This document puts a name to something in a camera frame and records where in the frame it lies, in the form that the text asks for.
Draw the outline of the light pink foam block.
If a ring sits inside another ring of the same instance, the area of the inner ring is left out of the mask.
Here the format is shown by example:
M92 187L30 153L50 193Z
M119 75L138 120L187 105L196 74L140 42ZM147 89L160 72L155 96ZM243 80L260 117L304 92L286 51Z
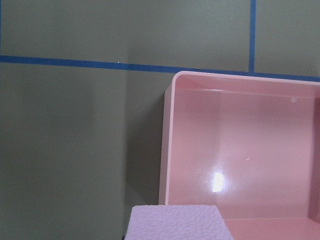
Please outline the light pink foam block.
M126 240L232 240L214 205L137 205Z

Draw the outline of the pink plastic bin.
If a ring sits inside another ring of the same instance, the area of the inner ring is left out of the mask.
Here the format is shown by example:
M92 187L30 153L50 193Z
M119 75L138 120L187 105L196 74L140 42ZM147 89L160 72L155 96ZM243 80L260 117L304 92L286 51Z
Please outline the pink plastic bin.
M214 205L236 240L319 239L319 83L177 73L158 202Z

